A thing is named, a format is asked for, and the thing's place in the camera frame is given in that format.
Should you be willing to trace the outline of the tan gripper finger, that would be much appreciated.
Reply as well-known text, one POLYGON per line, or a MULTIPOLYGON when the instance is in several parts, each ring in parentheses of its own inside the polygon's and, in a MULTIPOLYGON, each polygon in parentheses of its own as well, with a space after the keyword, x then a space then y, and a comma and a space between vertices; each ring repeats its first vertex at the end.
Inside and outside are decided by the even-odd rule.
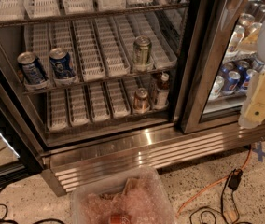
POLYGON ((265 120, 265 72, 253 75, 238 124, 246 129, 259 126, 265 120))

